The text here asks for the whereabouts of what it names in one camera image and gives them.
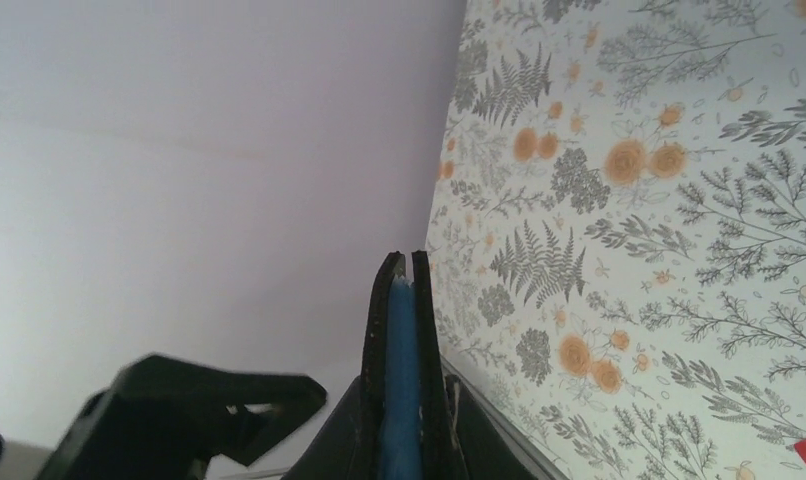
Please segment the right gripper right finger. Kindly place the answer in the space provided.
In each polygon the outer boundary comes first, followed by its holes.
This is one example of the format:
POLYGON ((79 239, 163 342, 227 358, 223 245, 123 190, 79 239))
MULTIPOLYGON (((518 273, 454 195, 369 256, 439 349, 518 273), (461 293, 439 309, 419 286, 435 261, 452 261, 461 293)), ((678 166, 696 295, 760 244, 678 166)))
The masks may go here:
POLYGON ((373 283, 361 372, 285 473, 292 480, 540 479, 445 372, 429 258, 390 253, 373 283))

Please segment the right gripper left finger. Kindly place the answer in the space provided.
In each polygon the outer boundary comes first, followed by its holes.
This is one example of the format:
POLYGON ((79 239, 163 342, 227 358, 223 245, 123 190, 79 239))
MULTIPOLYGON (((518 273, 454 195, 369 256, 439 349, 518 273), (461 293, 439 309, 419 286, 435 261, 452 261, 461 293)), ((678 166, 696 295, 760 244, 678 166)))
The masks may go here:
POLYGON ((202 479, 218 456, 249 467, 326 401, 306 375, 224 371, 151 354, 85 402, 36 477, 202 479))

